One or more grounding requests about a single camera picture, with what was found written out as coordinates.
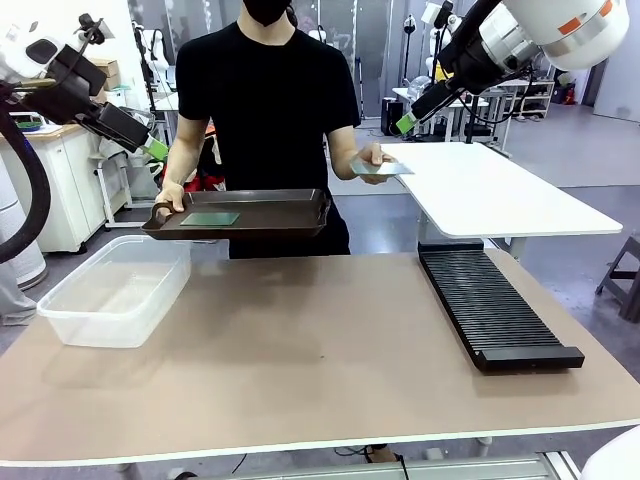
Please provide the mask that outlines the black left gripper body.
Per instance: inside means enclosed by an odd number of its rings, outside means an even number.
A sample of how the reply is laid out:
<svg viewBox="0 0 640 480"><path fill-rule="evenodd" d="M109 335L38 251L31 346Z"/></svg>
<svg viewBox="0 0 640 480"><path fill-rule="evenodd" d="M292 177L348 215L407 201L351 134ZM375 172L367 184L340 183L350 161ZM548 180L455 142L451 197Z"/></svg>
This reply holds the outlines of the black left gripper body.
<svg viewBox="0 0 640 480"><path fill-rule="evenodd" d="M85 129L117 143L129 152L142 148L149 137L148 127L110 103L91 102L87 110L74 115L74 120Z"/></svg>

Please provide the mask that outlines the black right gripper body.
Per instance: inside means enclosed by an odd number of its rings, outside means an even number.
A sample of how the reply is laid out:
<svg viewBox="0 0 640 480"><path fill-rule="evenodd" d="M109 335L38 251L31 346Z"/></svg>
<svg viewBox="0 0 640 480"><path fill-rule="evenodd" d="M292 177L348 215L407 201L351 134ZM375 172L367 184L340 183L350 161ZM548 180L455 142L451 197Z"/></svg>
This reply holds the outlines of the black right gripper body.
<svg viewBox="0 0 640 480"><path fill-rule="evenodd" d="M415 123L431 118L441 109L449 106L466 90L461 78L442 80L431 85L411 106Z"/></svg>

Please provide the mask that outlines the green PCB board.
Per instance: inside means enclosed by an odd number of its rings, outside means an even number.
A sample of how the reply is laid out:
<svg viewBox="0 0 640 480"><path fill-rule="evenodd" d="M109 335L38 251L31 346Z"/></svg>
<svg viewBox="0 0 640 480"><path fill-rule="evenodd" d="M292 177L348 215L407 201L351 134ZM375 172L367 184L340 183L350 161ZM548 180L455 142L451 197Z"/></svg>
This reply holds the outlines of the green PCB board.
<svg viewBox="0 0 640 480"><path fill-rule="evenodd" d="M351 162L352 171L359 176L397 176L412 175L413 171L401 162L382 162L380 165L373 165L369 162L356 158Z"/></svg>
<svg viewBox="0 0 640 480"><path fill-rule="evenodd" d="M240 217L236 212L194 212L180 225L188 228L225 228L232 226Z"/></svg>

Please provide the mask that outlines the dark brown serving tray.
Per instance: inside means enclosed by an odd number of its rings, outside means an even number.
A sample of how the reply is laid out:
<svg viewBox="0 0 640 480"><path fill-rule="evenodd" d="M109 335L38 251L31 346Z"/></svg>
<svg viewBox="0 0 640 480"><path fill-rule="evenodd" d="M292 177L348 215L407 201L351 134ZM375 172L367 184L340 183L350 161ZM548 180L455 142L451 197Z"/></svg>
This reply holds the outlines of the dark brown serving tray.
<svg viewBox="0 0 640 480"><path fill-rule="evenodd" d="M151 217L142 231L156 240L260 240L316 236L328 222L331 199L320 189L200 191L183 197L184 211ZM225 228L188 228L180 225L194 212L236 212L239 219Z"/></svg>

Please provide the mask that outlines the person's left forearm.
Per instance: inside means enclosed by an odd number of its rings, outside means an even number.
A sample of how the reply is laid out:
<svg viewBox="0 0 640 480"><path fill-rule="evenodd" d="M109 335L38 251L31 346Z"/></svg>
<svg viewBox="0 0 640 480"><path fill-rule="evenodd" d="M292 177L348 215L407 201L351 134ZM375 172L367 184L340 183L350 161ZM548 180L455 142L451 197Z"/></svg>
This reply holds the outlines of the person's left forearm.
<svg viewBox="0 0 640 480"><path fill-rule="evenodd" d="M359 156L354 127L349 125L328 134L331 166L338 179L350 181L356 178L351 162Z"/></svg>

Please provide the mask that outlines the person's right hand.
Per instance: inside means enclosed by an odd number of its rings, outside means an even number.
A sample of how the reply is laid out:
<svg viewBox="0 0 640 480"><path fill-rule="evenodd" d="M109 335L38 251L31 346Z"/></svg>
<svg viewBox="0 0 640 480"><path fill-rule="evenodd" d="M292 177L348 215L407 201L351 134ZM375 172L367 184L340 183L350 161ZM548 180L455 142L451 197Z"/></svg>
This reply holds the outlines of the person's right hand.
<svg viewBox="0 0 640 480"><path fill-rule="evenodd" d="M174 182L166 178L160 190L160 193L155 199L155 204L170 204L171 207L161 206L157 209L155 217L167 217L173 213L181 213L184 211L183 205L184 188L181 184Z"/></svg>

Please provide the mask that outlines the person's left hand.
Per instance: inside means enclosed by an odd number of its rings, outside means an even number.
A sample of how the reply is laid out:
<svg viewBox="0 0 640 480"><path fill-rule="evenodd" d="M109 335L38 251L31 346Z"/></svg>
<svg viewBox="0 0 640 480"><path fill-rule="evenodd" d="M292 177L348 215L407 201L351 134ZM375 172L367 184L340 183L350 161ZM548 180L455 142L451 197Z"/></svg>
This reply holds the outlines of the person's left hand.
<svg viewBox="0 0 640 480"><path fill-rule="evenodd" d="M371 143L366 147L363 147L347 162L347 172L349 174L352 174L354 177L360 178L364 183L368 185L379 185L386 183L391 178L391 176L381 175L378 173L369 174L364 173L364 171L358 173L354 169L354 167L357 165L362 165L367 168L376 170L386 163L396 162L397 160L394 157L382 150L382 147L379 143Z"/></svg>

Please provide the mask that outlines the black computer tower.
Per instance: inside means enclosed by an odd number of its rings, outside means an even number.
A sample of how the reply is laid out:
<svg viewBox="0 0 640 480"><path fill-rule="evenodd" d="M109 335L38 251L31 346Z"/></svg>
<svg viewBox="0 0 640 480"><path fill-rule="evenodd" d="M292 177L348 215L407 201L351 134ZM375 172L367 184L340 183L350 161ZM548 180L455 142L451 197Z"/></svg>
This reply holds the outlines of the black computer tower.
<svg viewBox="0 0 640 480"><path fill-rule="evenodd" d="M397 122L402 118L404 105L395 98L384 97L381 103L381 132L385 136L397 136L400 131Z"/></svg>

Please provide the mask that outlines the white background workbench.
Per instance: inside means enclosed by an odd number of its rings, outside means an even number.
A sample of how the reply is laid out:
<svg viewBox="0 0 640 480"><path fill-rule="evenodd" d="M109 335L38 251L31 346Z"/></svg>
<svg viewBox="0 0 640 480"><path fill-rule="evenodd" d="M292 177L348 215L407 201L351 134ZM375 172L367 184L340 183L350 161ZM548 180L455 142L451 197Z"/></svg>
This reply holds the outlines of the white background workbench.
<svg viewBox="0 0 640 480"><path fill-rule="evenodd" d="M464 102L454 101L434 117L416 125L411 134L431 142L464 142L468 131L471 141L504 150L511 126L509 113L515 94L506 88L492 87L474 104L468 95Z"/></svg>

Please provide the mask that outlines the black lamp on stand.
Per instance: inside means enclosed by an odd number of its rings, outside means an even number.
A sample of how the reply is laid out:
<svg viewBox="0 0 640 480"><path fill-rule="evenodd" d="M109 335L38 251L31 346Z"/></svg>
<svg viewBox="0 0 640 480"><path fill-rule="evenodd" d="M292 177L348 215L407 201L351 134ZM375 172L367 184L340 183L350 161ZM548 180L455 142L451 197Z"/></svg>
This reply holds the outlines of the black lamp on stand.
<svg viewBox="0 0 640 480"><path fill-rule="evenodd" d="M403 65L403 75L402 75L402 80L404 82L408 80L407 73L408 73L408 65L409 65L411 37L413 33L416 31L416 27L417 27L417 23L416 23L415 17L412 14L409 14L407 18L404 20L404 24L403 24L403 30L406 35L404 65Z"/></svg>

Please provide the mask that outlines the white wheeled cabinet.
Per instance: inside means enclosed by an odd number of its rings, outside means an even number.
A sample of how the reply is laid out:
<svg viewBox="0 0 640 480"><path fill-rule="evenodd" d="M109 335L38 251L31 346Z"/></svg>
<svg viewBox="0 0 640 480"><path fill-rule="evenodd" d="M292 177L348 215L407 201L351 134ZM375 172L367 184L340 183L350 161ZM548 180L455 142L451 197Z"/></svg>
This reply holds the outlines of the white wheeled cabinet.
<svg viewBox="0 0 640 480"><path fill-rule="evenodd" d="M37 238L49 253L82 253L86 242L104 225L106 216L96 162L99 138L76 125L47 133L28 133L26 139L47 173L51 205Z"/></svg>

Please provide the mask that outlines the green round dish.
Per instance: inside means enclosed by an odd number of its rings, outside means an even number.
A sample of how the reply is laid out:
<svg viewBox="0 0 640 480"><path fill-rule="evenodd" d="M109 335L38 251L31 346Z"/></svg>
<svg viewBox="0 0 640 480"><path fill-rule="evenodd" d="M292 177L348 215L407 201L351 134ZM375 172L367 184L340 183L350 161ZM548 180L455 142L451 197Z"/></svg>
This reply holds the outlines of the green round dish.
<svg viewBox="0 0 640 480"><path fill-rule="evenodd" d="M26 113L26 112L14 112L10 114L11 118L22 132L36 132L43 126L43 120L39 115Z"/></svg>

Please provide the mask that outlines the white side table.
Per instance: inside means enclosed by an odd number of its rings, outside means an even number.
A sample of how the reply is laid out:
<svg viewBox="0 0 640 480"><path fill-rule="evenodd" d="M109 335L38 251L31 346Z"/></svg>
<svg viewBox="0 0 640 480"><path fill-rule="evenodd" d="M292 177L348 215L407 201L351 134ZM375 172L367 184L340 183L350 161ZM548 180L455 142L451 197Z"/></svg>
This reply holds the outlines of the white side table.
<svg viewBox="0 0 640 480"><path fill-rule="evenodd" d="M519 258L534 237L618 234L623 225L478 143L391 143L421 210L418 240L483 239Z"/></svg>

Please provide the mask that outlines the clear plastic storage box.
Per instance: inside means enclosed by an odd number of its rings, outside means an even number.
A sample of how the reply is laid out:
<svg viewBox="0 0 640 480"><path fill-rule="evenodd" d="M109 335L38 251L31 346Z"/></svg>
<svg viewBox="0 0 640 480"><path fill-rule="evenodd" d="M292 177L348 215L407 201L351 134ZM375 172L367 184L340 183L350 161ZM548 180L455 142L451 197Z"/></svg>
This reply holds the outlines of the clear plastic storage box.
<svg viewBox="0 0 640 480"><path fill-rule="evenodd" d="M65 345L138 348L169 312L191 275L191 244L120 236L37 303Z"/></svg>

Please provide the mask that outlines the black face mask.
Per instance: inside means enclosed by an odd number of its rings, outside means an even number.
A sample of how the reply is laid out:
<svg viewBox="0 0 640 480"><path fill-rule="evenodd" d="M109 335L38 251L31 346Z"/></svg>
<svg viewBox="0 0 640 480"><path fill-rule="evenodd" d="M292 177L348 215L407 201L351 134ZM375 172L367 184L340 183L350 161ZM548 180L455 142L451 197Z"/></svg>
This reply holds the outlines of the black face mask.
<svg viewBox="0 0 640 480"><path fill-rule="evenodd" d="M276 23L290 6L290 0L243 0L243 3L248 14L264 27Z"/></svg>

